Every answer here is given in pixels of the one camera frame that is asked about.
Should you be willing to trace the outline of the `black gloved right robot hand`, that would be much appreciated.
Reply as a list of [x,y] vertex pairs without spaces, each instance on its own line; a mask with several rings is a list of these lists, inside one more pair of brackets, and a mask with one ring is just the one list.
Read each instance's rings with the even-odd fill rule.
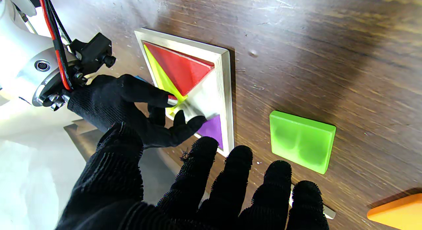
[[132,75],[99,75],[72,92],[67,107],[102,132],[125,123],[138,133],[145,148],[166,148],[180,145],[206,122],[201,115],[186,121],[179,110],[167,129],[165,109],[173,107],[172,98],[171,93]]

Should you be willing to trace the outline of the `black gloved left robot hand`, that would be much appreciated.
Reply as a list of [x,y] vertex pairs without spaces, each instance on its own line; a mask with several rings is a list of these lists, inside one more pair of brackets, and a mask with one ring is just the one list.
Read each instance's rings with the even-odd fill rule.
[[201,201],[217,153],[211,137],[197,140],[169,191],[156,205],[143,200],[138,162],[141,138],[115,124],[101,138],[75,183],[57,230],[328,230],[318,186],[300,181],[291,193],[291,165],[274,161],[265,172],[252,205],[242,209],[252,150],[235,147]]

